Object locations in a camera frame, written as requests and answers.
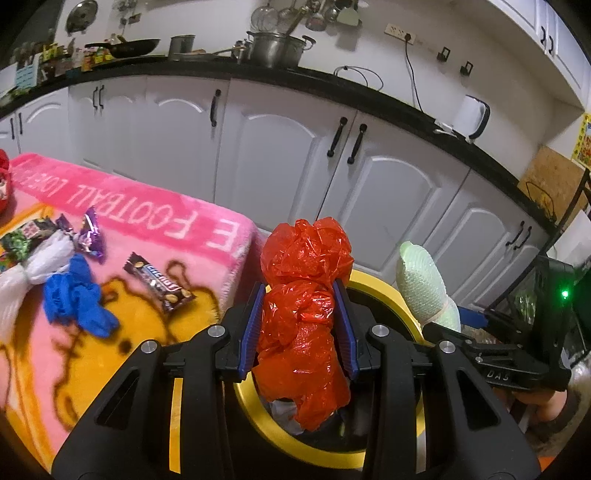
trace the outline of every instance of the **wall hook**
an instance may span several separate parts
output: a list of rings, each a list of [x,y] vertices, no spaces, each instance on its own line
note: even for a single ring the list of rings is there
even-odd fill
[[[439,61],[446,62],[451,52],[452,51],[449,48],[443,47],[443,50],[437,54],[437,59]]]
[[[472,73],[473,68],[474,68],[474,65],[472,63],[470,63],[469,61],[467,61],[463,67],[460,67],[460,73],[462,75],[464,75],[464,77],[469,77],[470,74]]]

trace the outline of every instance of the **wall-mounted cabinet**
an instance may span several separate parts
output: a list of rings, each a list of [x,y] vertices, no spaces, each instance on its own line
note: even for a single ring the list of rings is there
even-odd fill
[[[554,98],[584,109],[591,67],[569,28],[545,0],[458,0]]]

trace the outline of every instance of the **kitchen counter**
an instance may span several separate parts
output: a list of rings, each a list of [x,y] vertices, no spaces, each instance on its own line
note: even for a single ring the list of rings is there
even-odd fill
[[[294,70],[271,70],[263,67],[218,59],[215,61],[167,61],[165,57],[139,57],[113,61],[92,72],[81,73],[75,78],[61,77],[37,87],[27,95],[0,108],[0,118],[35,98],[77,83],[92,82],[113,77],[133,75],[194,76],[215,79],[242,79],[277,85],[321,98],[332,100],[368,113],[436,145],[454,156],[475,172],[503,191],[523,208],[539,225],[552,234],[555,226],[533,201],[517,187],[516,179],[507,169],[475,145],[449,135],[434,133],[434,119],[420,110],[350,80],[334,75],[297,68]]]

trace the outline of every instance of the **cabinet door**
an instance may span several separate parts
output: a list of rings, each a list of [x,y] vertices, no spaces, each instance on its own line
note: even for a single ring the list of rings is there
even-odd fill
[[[531,37],[536,36],[537,0],[490,0]]]
[[[514,250],[530,226],[528,242]],[[541,229],[511,199],[471,171],[424,246],[435,260],[448,295],[458,305],[470,307],[476,298],[486,300],[499,289],[502,293],[523,268],[510,280],[512,273],[536,255],[532,246],[539,247],[544,240]],[[511,262],[515,263],[509,274]]]
[[[589,61],[583,53],[573,34],[564,24],[561,18],[553,11],[550,12],[550,35],[554,40],[554,48],[548,46],[548,54],[554,59],[554,62],[562,75],[567,79],[577,96],[584,102],[583,92],[587,92]]]
[[[318,217],[355,110],[292,90],[230,83],[216,176],[216,203],[270,232]],[[327,155],[347,119],[334,156]]]
[[[496,268],[480,282],[476,288],[462,300],[472,310],[485,309],[523,273],[530,262],[540,252],[540,247],[548,238],[547,234],[533,221],[528,225],[515,245],[509,246],[508,254]]]
[[[229,82],[149,77],[147,85],[138,180],[213,202]]]
[[[362,125],[366,131],[349,164]],[[358,268],[393,283],[400,244],[423,244],[468,171],[421,138],[359,113],[320,216],[343,226]]]
[[[146,81],[141,76],[105,80],[97,94],[101,128],[95,142],[102,152],[100,164],[133,180],[141,178],[143,168]]]
[[[17,120],[22,152],[73,161],[67,88],[26,104],[17,111]]]
[[[99,82],[70,87],[68,110],[72,132],[73,161],[96,170],[110,171],[106,164],[102,123],[98,104]]]
[[[0,148],[6,152],[9,160],[17,157],[20,153],[17,140],[18,127],[15,120],[14,114],[0,120]]]

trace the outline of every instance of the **pink blanket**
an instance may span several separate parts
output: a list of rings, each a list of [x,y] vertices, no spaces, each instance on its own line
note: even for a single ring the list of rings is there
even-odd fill
[[[89,262],[104,306],[121,323],[107,340],[49,325],[42,287],[36,287],[12,341],[0,344],[0,408],[49,469],[68,431],[144,339],[188,340],[218,322],[237,295],[248,294],[259,277],[251,249],[258,231],[244,216],[208,202],[35,154],[12,160],[11,173],[16,202],[0,217],[0,236],[29,219],[61,213],[78,230],[84,211],[95,206],[107,260]],[[132,251],[196,300],[163,315],[146,286],[123,270]]]

